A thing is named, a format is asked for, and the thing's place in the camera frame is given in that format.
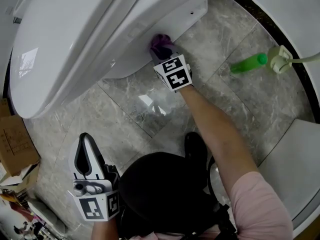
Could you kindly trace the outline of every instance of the toilet lid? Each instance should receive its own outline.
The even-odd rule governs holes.
[[[112,1],[30,2],[14,41],[10,68],[11,98],[21,117],[37,117],[50,104]]]

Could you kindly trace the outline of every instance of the black shoe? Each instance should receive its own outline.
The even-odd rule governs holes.
[[[208,150],[204,140],[196,132],[189,132],[184,138],[185,158],[189,161],[192,171],[199,178],[203,188],[207,186]]]

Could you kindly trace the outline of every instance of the person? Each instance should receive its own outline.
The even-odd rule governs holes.
[[[22,235],[25,240],[36,240],[37,236],[34,234],[34,229],[26,230],[26,225],[23,228],[17,228],[16,226],[13,227],[13,230],[18,235]]]
[[[291,240],[293,224],[272,187],[264,180],[232,120],[195,87],[179,89],[201,134],[185,136],[185,157],[158,152],[142,156],[122,175],[121,216],[95,222],[91,240],[178,240],[200,229],[201,239],[218,237],[207,186],[207,147],[229,196],[239,240]]]
[[[43,236],[38,235],[40,229],[43,227],[42,223],[36,222],[27,230],[28,223],[25,221],[23,223],[23,227],[17,228],[16,226],[13,227],[13,230],[18,235],[23,235],[24,239],[26,240],[40,240],[43,239]]]

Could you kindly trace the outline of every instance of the cardboard box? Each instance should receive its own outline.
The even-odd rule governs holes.
[[[33,165],[31,164],[26,168],[22,169],[21,173],[17,176],[10,176],[9,173],[6,173],[2,177],[0,175],[0,186],[8,186],[8,185],[15,185],[15,184],[22,183],[22,181],[24,180],[24,177],[29,173],[32,166]],[[0,163],[0,171],[2,169],[5,170],[3,165]]]
[[[23,181],[20,184],[9,185],[9,186],[0,186],[1,189],[13,190],[16,193],[31,188],[37,182],[38,172],[40,164],[34,164],[29,173],[23,178]]]
[[[39,155],[18,115],[0,118],[0,162],[10,176],[39,162]]]
[[[11,116],[11,113],[8,105],[8,100],[6,98],[3,98],[0,101],[0,118],[10,117],[10,116]]]

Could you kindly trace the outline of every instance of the black trim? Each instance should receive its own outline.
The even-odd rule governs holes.
[[[280,45],[284,45],[293,55],[294,59],[299,59],[299,56],[291,45],[286,36],[277,27],[275,22],[252,0],[234,0],[240,6],[242,6],[248,13],[250,13],[273,37],[273,39]],[[320,107],[319,101],[315,92],[315,89],[311,83],[309,75],[306,71],[305,66],[302,63],[292,64],[297,76],[299,77],[305,93],[308,97],[314,120],[317,124],[320,124]]]
[[[11,104],[11,100],[8,97],[9,83],[10,83],[11,55],[12,55],[12,50],[11,50],[11,54],[10,54],[8,65],[6,66],[6,72],[5,72],[4,83],[3,83],[2,98],[3,99],[7,99],[9,110],[10,110],[10,114],[14,115],[15,111],[14,111],[13,106]]]
[[[92,167],[91,167],[90,159],[88,157],[86,144],[85,144],[86,135],[90,136],[86,132],[80,134],[78,147],[74,157],[74,167],[79,174],[83,175],[85,180],[86,180],[86,176],[92,173]]]

